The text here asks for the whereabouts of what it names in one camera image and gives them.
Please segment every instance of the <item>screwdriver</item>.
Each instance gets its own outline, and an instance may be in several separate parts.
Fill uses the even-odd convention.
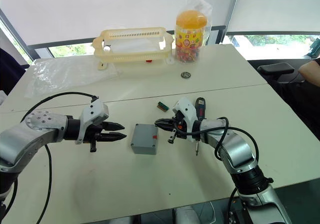
[[[196,116],[198,117],[199,121],[202,121],[205,118],[206,115],[206,102],[204,98],[197,98],[196,102],[195,102],[195,106],[196,109]],[[195,144],[195,155],[198,156],[198,152],[199,152],[199,140],[196,141]]]

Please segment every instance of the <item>robotic arm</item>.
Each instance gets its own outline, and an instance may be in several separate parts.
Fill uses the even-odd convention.
[[[104,122],[108,117],[108,107],[96,99],[83,110],[79,119],[35,110],[18,125],[0,133],[0,222],[5,209],[3,201],[39,148],[65,139],[75,140],[76,144],[90,143],[90,152],[95,152],[96,141],[113,142],[125,138],[122,133],[102,133],[102,130],[124,129],[118,123]]]
[[[273,180],[264,176],[248,143],[232,131],[236,128],[228,128],[224,135],[226,120],[199,121],[195,107],[186,98],[177,102],[173,112],[175,116],[172,119],[159,119],[155,125],[172,131],[169,143],[173,143],[175,137],[178,137],[191,142],[201,140],[217,148],[219,157],[236,186],[239,198],[246,206],[246,222],[291,224],[284,206],[270,184]]]

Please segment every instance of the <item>window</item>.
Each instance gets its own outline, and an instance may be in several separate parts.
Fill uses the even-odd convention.
[[[17,51],[21,54],[21,56],[24,58],[24,60],[28,64],[32,64],[32,59],[29,57],[29,55],[24,51],[24,49],[20,46],[20,44],[16,41],[16,39],[13,37],[13,35],[10,33],[10,31],[7,29],[7,27],[4,25],[4,23],[0,20],[0,29],[4,32],[6,37],[10,40],[10,42],[13,44],[13,46],[17,49]]]
[[[49,47],[49,50],[55,58],[75,55],[89,55],[93,54],[95,51],[95,49],[92,47],[92,43],[80,43]]]
[[[227,35],[223,44],[232,43],[246,60],[303,58],[319,35]]]

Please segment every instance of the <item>white roller blind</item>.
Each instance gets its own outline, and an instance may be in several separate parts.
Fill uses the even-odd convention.
[[[237,0],[228,31],[320,31],[320,0]]]
[[[224,25],[231,0],[213,5],[212,24]],[[163,26],[173,30],[185,0],[0,0],[27,45],[91,38],[108,28]]]

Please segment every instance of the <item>orange jar lid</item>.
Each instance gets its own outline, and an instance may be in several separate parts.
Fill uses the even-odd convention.
[[[176,25],[181,28],[202,28],[206,24],[206,16],[197,10],[184,11],[176,18]]]

